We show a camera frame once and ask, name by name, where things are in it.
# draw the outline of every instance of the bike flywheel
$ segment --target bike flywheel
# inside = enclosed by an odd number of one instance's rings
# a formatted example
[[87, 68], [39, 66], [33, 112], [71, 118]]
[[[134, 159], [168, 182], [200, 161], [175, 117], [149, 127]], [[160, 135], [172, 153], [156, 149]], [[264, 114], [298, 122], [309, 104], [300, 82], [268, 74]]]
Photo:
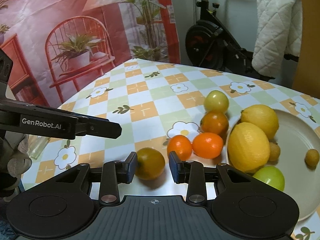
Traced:
[[198, 22], [189, 28], [186, 35], [186, 51], [193, 66], [218, 69], [223, 63], [221, 42], [213, 25]]

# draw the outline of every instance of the quilted white blanket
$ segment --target quilted white blanket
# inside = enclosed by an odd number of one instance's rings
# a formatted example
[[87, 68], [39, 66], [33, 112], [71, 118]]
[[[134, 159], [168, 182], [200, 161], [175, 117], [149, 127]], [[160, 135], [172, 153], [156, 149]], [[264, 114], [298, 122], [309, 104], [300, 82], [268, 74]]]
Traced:
[[300, 55], [301, 0], [257, 0], [258, 33], [252, 66], [261, 75], [276, 77], [284, 54]]

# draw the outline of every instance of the wooden cabinet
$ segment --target wooden cabinet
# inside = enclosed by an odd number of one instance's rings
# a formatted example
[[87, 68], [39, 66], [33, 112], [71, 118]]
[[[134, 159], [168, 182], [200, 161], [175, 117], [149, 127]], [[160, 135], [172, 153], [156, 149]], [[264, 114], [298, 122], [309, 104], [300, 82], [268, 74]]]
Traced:
[[292, 89], [320, 98], [320, 0], [302, 1], [302, 42]]
[[8, 85], [19, 101], [36, 105], [49, 106], [42, 94], [36, 79], [31, 73], [30, 67], [23, 55], [17, 35], [11, 36], [2, 45], [1, 49], [13, 61]]

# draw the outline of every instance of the checkered tablecloth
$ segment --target checkered tablecloth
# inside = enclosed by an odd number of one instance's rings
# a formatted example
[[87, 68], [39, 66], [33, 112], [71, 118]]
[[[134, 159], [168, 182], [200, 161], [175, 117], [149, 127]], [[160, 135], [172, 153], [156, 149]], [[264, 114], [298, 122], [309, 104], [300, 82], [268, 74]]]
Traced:
[[[118, 122], [118, 139], [94, 136], [73, 141], [51, 138], [42, 154], [23, 175], [26, 189], [41, 183], [78, 163], [101, 167], [111, 160], [124, 160], [131, 151], [153, 147], [165, 157], [168, 138], [184, 134], [191, 140], [198, 134], [204, 115], [203, 101], [212, 90], [224, 92], [230, 101], [230, 126], [240, 111], [254, 104], [265, 104], [300, 117], [320, 136], [320, 100], [300, 92], [231, 73], [192, 66], [163, 64], [132, 59], [98, 78], [66, 101], [61, 108], [76, 113], [107, 118]], [[225, 161], [225, 149], [219, 160], [191, 159], [205, 166]], [[136, 177], [130, 185], [119, 185], [123, 195], [186, 195], [186, 185], [173, 182], [168, 164], [155, 181]], [[208, 198], [214, 198], [213, 184], [208, 183]], [[92, 187], [97, 198], [99, 185]], [[320, 209], [300, 222], [294, 234], [301, 240], [320, 239]]]

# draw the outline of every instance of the green tomato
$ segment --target green tomato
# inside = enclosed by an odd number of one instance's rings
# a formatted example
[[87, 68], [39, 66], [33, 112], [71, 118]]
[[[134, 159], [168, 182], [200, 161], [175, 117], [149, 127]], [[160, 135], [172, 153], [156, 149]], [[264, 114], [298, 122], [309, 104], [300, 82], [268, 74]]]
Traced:
[[261, 168], [253, 177], [278, 190], [284, 190], [284, 176], [282, 172], [274, 166]]

